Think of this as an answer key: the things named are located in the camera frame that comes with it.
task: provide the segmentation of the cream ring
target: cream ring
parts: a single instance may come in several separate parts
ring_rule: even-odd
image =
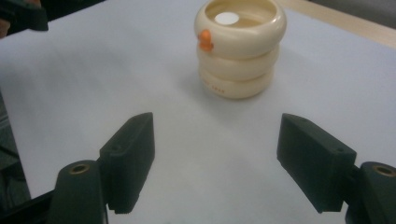
[[[229,25],[217,23],[221,13],[232,12],[239,21]],[[273,49],[286,31],[286,15],[274,0],[212,0],[195,18],[194,31],[209,32],[211,52],[223,58],[247,59]]]
[[[205,86],[216,94],[231,99],[242,99],[256,95],[267,88],[274,76],[274,69],[248,81],[224,80],[212,76],[201,67],[199,68],[199,75]]]
[[[231,81],[249,80],[268,73],[276,63],[278,55],[279,45],[262,56],[245,60],[220,58],[197,48],[199,63],[208,73]]]

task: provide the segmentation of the orange knob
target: orange knob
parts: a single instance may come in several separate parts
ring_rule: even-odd
[[[209,52],[213,49],[212,36],[209,30],[203,30],[198,35],[199,48],[203,51]]]

